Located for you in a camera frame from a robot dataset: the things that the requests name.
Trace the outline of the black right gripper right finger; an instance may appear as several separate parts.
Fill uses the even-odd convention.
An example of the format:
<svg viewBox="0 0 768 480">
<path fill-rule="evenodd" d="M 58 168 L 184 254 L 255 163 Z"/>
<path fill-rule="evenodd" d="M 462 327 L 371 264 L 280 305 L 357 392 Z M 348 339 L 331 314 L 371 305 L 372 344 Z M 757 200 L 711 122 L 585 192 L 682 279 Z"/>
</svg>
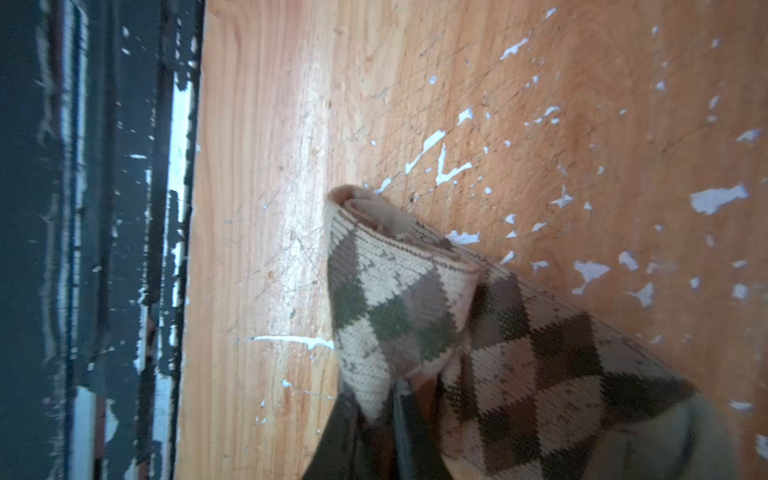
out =
<svg viewBox="0 0 768 480">
<path fill-rule="evenodd" d="M 399 479 L 452 479 L 407 380 L 394 387 L 393 424 Z"/>
</svg>

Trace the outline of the argyle brown green sock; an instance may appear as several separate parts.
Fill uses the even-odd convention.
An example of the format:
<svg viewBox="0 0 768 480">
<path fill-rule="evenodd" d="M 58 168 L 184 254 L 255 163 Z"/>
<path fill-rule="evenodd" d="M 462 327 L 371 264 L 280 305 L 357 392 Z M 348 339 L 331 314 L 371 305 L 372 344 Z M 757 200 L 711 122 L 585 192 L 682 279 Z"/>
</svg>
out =
<svg viewBox="0 0 768 480">
<path fill-rule="evenodd" d="M 732 479 L 728 428 L 682 374 L 588 312 L 353 185 L 325 200 L 340 393 L 364 472 L 397 465 L 396 401 L 495 479 Z"/>
</svg>

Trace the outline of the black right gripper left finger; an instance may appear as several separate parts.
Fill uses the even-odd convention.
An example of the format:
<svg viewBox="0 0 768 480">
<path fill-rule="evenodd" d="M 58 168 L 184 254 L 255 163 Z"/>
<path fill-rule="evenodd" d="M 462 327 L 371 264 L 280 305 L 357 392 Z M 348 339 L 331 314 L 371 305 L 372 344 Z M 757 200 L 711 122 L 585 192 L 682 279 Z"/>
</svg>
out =
<svg viewBox="0 0 768 480">
<path fill-rule="evenodd" d="M 351 387 L 342 383 L 303 479 L 374 479 L 375 458 L 364 442 L 364 417 Z"/>
</svg>

